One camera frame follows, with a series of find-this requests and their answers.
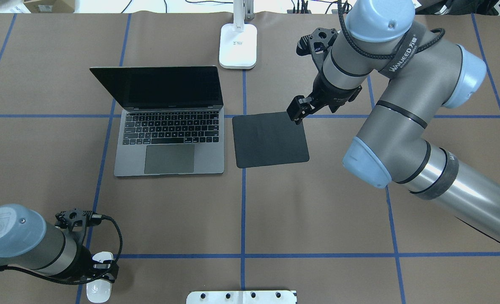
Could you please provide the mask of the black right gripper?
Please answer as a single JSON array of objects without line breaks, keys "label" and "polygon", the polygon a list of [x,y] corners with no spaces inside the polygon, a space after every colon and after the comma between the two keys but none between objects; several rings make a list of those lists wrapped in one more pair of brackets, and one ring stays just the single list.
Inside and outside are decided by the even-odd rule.
[{"label": "black right gripper", "polygon": [[302,123],[308,115],[312,115],[328,106],[335,113],[346,102],[352,102],[358,96],[362,86],[353,89],[341,89],[332,85],[322,74],[316,75],[312,84],[312,92],[308,97],[296,95],[290,102],[286,112],[291,121]]}]

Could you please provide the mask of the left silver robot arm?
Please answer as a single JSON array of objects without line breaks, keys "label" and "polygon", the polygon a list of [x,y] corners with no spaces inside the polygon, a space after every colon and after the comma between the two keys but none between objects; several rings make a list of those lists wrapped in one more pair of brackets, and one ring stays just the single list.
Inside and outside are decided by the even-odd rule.
[{"label": "left silver robot arm", "polygon": [[23,205],[0,206],[0,272],[19,271],[63,285],[114,283],[119,256],[94,261],[84,246],[88,227],[114,219],[78,208],[59,212],[55,218],[51,224]]}]

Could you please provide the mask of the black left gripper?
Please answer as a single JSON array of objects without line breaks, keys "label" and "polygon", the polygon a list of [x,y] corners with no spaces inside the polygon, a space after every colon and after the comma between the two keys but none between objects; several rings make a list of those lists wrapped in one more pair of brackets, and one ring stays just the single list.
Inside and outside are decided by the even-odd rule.
[{"label": "black left gripper", "polygon": [[119,266],[115,261],[94,262],[90,251],[84,246],[77,246],[76,257],[68,268],[68,280],[82,281],[86,279],[105,280],[115,283]]}]

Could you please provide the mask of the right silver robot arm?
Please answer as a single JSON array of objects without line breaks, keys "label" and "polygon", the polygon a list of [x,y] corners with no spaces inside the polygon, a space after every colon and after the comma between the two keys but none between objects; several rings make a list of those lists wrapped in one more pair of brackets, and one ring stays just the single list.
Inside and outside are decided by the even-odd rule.
[{"label": "right silver robot arm", "polygon": [[377,71],[389,79],[343,157],[343,166],[375,188],[395,182],[451,212],[500,244],[500,185],[422,133],[442,106],[463,105],[478,90],[486,65],[444,29],[415,21],[410,0],[358,0],[339,6],[341,28],[302,36],[296,52],[318,70],[312,92],[287,108],[296,124],[324,106],[336,112]]}]

